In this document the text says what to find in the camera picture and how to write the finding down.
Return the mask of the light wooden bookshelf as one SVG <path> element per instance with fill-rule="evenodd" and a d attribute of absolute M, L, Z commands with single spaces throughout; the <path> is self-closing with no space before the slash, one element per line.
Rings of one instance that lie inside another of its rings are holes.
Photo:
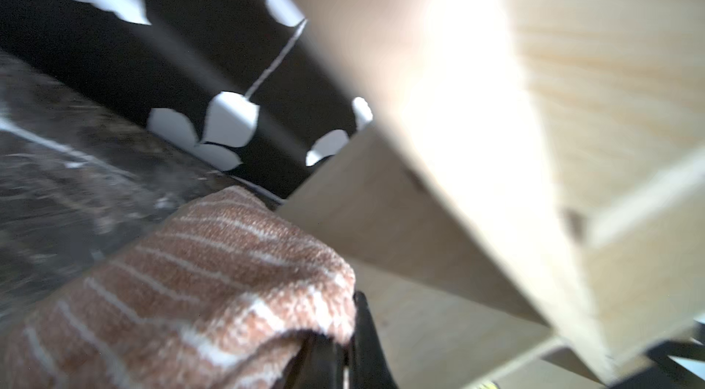
<path fill-rule="evenodd" d="M 282 207 L 402 388 L 704 385 L 704 0 L 294 0 L 374 114 Z"/>

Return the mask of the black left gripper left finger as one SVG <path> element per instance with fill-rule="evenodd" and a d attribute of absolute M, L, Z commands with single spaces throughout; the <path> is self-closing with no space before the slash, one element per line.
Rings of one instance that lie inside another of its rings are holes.
<path fill-rule="evenodd" d="M 309 335 L 299 354 L 286 368 L 286 389 L 343 389 L 344 348 L 322 334 Z"/>

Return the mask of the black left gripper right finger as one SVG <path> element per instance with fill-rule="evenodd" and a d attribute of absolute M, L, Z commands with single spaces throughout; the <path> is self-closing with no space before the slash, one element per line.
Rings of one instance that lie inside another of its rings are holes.
<path fill-rule="evenodd" d="M 349 385 L 354 389 L 398 389 L 389 369 L 364 293 L 354 293 L 355 331 L 348 348 Z"/>

